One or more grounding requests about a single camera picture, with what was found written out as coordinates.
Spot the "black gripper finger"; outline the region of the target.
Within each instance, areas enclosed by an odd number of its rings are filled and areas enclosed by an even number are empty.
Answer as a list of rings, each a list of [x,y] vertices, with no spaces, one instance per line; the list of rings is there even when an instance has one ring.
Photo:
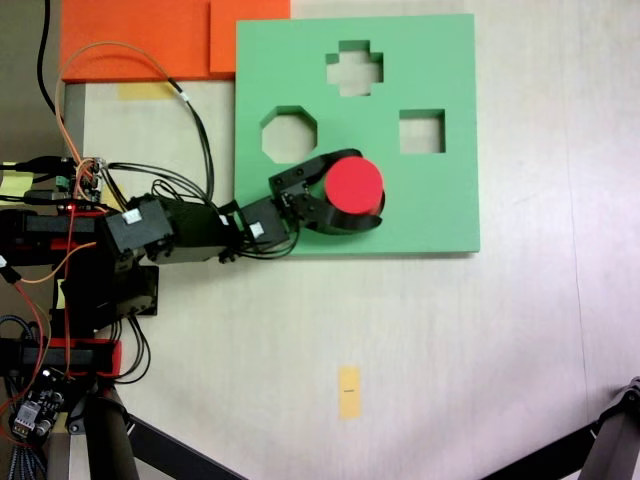
[[[382,224],[379,215],[351,214],[311,195],[298,196],[301,224],[325,235],[350,235],[368,232]]]
[[[294,165],[269,178],[269,186],[273,194],[281,194],[296,185],[314,185],[318,183],[338,161],[348,157],[361,157],[357,149],[342,149],[313,157]]]

